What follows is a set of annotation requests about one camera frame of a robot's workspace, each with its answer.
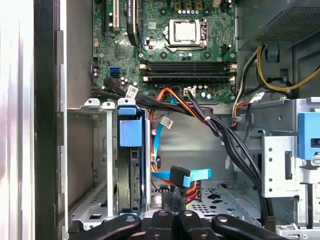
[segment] power supply grille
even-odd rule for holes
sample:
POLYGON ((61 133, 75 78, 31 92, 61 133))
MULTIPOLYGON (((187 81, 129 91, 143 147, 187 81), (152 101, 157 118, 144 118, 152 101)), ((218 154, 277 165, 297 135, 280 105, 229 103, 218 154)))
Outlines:
POLYGON ((255 40, 258 42, 298 42, 320 29, 320 7, 293 7, 255 40))

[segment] cable tie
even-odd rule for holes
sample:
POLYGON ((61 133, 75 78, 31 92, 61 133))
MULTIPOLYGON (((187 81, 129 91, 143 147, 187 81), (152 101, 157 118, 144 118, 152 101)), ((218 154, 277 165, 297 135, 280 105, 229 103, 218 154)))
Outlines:
POLYGON ((204 121, 209 121, 211 119, 211 117, 209 117, 209 116, 206 116, 205 118, 204 118, 204 121))

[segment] motherboard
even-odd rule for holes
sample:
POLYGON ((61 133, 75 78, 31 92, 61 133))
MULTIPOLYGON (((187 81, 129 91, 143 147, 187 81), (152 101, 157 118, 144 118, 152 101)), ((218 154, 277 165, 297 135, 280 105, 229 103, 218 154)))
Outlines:
MULTIPOLYGON (((233 0, 94 0, 93 85, 112 77, 156 98, 171 88, 198 101, 235 99, 233 0)), ((171 96, 166 95, 165 102, 171 96)))

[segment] cpu socket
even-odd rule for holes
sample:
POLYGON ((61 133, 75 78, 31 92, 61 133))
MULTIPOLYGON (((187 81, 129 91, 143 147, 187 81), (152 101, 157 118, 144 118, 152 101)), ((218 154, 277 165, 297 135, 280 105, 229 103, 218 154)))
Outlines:
POLYGON ((177 49, 204 49, 207 47, 207 19, 170 19, 163 34, 169 44, 166 47, 174 52, 177 49))

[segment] green circuit board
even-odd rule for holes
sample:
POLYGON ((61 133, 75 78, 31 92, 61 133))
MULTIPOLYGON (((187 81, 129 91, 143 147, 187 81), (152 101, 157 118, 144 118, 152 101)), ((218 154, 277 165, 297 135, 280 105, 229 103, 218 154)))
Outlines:
MULTIPOLYGON (((144 94, 156 98, 163 87, 179 86, 196 88, 195 96, 205 103, 230 103, 234 96, 231 91, 234 82, 197 81, 187 83, 145 82, 140 75, 141 60, 158 62, 230 62, 236 63, 235 9, 222 12, 213 6, 213 0, 142 0, 141 3, 141 45, 132 46, 127 34, 127 0, 119 0, 119 30, 108 26, 103 31, 103 0, 93 2, 93 59, 99 65, 99 73, 93 76, 93 85, 102 87, 104 78, 109 76, 109 68, 120 68, 119 85, 127 90, 133 84, 144 94), (170 19, 207 21, 207 47, 171 52, 166 48, 167 39, 164 30, 170 19), (222 46, 228 46, 222 53, 222 46)), ((113 0, 107 0, 107 11, 113 13, 113 0)))

